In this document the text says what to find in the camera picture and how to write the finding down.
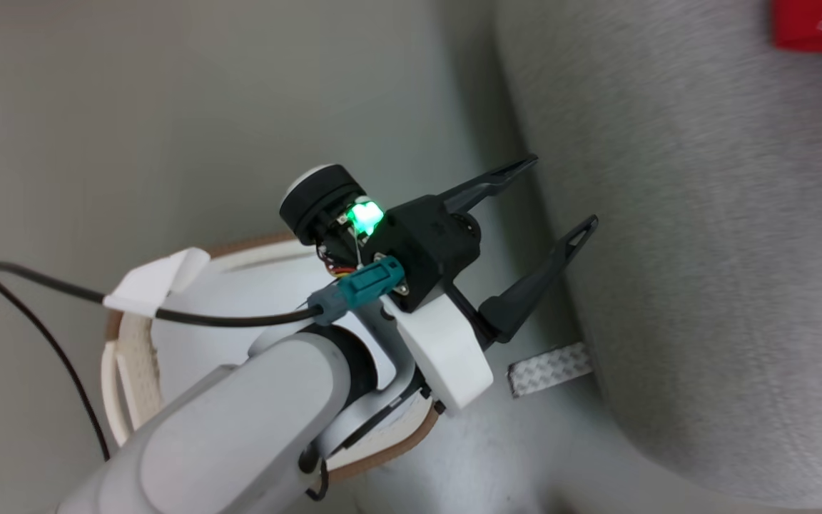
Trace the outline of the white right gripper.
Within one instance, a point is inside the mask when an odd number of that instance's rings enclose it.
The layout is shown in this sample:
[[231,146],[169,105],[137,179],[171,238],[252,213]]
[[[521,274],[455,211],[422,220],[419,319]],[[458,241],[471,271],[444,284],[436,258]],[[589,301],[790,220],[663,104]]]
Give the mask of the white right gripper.
[[[454,186],[438,198],[448,212],[467,213],[484,198],[505,192],[538,160],[536,155],[527,155]],[[508,343],[513,339],[542,296],[592,237],[598,223],[597,216],[584,219],[559,238],[534,272],[482,303],[479,314],[492,329],[491,341]],[[448,413],[459,413],[492,386],[492,369],[475,331],[448,296],[438,296],[413,313],[402,311],[390,296],[382,297],[382,302],[385,312],[394,316],[402,341],[422,372],[425,384]]]

